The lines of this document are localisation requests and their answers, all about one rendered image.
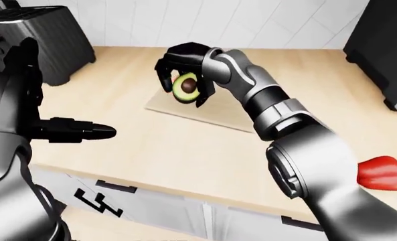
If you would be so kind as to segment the red bell pepper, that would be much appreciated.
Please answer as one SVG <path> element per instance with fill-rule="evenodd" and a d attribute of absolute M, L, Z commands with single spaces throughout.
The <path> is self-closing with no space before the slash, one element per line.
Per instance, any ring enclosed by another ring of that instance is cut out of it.
<path fill-rule="evenodd" d="M 397 191 L 397 160 L 379 156 L 358 163 L 357 183 L 372 190 Z"/>

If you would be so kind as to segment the white cabinet front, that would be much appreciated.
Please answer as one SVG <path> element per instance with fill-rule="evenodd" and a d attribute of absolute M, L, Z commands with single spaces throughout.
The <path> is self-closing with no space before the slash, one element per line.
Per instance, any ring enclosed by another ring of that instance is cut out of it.
<path fill-rule="evenodd" d="M 95 212 L 83 207 L 73 196 L 78 187 L 76 179 L 83 177 L 37 166 L 32 166 L 30 172 L 33 182 L 49 190 L 59 202 Z M 134 197 L 126 197 L 123 203 L 128 216 L 123 218 L 125 220 L 214 241 L 328 241 L 324 232 L 285 225 L 280 216 L 247 212 L 143 188 L 137 188 Z"/>

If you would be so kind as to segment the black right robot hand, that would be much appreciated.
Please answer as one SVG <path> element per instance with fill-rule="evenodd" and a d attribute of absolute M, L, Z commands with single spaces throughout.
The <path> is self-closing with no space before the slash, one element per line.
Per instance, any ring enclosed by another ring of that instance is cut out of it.
<path fill-rule="evenodd" d="M 180 75 L 195 74 L 199 96 L 193 102 L 199 108 L 214 94 L 213 82 L 202 76 L 202 62 L 210 47 L 203 44 L 189 42 L 168 48 L 164 56 L 155 65 L 159 81 L 165 92 L 173 92 L 171 72 L 177 70 Z"/>

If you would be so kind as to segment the light wooden cutting board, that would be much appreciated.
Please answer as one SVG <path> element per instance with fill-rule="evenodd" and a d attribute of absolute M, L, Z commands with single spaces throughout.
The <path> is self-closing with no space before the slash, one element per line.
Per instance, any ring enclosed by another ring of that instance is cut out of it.
<path fill-rule="evenodd" d="M 195 103 L 182 104 L 171 94 L 159 90 L 145 105 L 147 110 L 188 118 L 203 123 L 254 133 L 253 122 L 241 104 L 227 90 L 216 87 L 216 93 L 199 108 Z"/>

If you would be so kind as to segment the halved avocado with pit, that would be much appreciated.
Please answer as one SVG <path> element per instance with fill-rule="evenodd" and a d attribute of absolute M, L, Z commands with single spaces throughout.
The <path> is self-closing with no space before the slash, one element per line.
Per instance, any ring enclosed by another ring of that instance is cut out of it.
<path fill-rule="evenodd" d="M 174 98 L 182 104 L 191 104 L 200 95 L 197 89 L 197 78 L 193 73 L 178 76 L 173 81 L 172 93 Z"/>

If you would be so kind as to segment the black kitchen appliance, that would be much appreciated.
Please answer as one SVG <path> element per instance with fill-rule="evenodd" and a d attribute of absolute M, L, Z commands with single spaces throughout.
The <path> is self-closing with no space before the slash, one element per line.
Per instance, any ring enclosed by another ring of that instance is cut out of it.
<path fill-rule="evenodd" d="M 397 111 L 397 0 L 370 0 L 343 51 Z"/>

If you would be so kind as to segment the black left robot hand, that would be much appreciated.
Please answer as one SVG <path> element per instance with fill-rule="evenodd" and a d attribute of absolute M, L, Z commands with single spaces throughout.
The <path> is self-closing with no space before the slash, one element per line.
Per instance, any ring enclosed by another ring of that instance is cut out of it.
<path fill-rule="evenodd" d="M 37 57 L 38 44 L 27 37 L 10 48 L 4 58 L 5 68 L 0 72 L 0 142 L 20 138 L 81 143 L 115 137 L 116 129 L 110 126 L 72 118 L 40 118 L 43 77 Z"/>

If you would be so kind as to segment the black ribbed toaster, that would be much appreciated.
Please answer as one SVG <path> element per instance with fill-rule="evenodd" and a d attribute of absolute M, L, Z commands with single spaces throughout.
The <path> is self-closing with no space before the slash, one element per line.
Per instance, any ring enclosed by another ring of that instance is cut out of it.
<path fill-rule="evenodd" d="M 9 48 L 27 37 L 37 42 L 43 82 L 50 86 L 66 84 L 71 75 L 96 61 L 90 42 L 67 7 L 20 7 L 15 0 L 0 0 L 0 71 Z"/>

